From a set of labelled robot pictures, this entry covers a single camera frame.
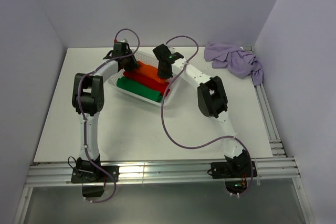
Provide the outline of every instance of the gray wall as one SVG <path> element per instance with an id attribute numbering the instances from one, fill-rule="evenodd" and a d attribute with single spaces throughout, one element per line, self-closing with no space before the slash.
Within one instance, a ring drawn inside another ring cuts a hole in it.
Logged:
<path id="1" fill-rule="evenodd" d="M 78 186 L 34 188 L 25 224 L 303 224 L 291 179 L 254 182 L 239 200 L 223 181 L 118 185 L 99 205 L 79 195 Z"/>
<path id="2" fill-rule="evenodd" d="M 265 89 L 318 223 L 336 223 L 336 0 L 277 0 L 258 40 Z"/>
<path id="3" fill-rule="evenodd" d="M 110 46 L 123 27 L 138 32 L 143 46 L 179 34 L 193 36 L 201 45 L 213 37 L 254 45 L 276 0 L 38 1 L 68 47 L 101 47 Z M 192 43 L 181 40 L 176 45 Z"/>
<path id="4" fill-rule="evenodd" d="M 36 0 L 0 7 L 0 222 L 12 223 L 64 48 Z"/>

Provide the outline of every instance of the glass panel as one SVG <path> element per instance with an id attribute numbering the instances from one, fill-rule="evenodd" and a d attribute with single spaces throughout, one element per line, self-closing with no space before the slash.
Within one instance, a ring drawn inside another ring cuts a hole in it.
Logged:
<path id="1" fill-rule="evenodd" d="M 291 179 L 262 180 L 240 199 L 223 182 L 120 185 L 108 202 L 82 200 L 80 187 L 34 188 L 25 223 L 303 223 Z"/>

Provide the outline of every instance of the white wall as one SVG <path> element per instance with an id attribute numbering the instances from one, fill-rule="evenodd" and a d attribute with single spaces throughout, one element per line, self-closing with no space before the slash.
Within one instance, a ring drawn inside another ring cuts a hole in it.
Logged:
<path id="1" fill-rule="evenodd" d="M 180 34 L 193 36 L 201 45 L 213 37 L 254 45 L 276 0 L 38 1 L 68 47 L 102 47 L 110 46 L 116 31 L 124 27 L 138 32 L 143 46 Z"/>
<path id="2" fill-rule="evenodd" d="M 64 48 L 36 0 L 0 8 L 0 222 L 12 223 Z"/>
<path id="3" fill-rule="evenodd" d="M 336 0 L 277 0 L 255 45 L 318 223 L 336 223 L 335 40 Z"/>

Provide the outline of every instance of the green towel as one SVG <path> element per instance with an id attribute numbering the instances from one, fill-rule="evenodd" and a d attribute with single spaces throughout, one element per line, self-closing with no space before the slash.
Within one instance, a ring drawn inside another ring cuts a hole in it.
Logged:
<path id="1" fill-rule="evenodd" d="M 130 91 L 134 94 L 138 94 L 155 102 L 161 102 L 162 100 L 162 95 L 160 95 L 159 91 L 147 88 L 146 86 L 126 77 L 121 77 L 117 80 L 117 87 Z"/>

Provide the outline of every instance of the orange towel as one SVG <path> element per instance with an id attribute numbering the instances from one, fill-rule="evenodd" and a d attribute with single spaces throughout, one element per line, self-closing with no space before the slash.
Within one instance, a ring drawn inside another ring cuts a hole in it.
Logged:
<path id="1" fill-rule="evenodd" d="M 153 67 L 151 65 L 146 65 L 145 63 L 142 63 L 138 60 L 138 63 L 140 65 L 139 68 L 134 69 L 133 71 L 139 74 L 142 74 L 143 76 L 147 76 L 155 81 L 157 81 L 160 84 L 164 84 L 165 80 L 157 77 L 158 75 L 158 69 L 156 67 Z"/>

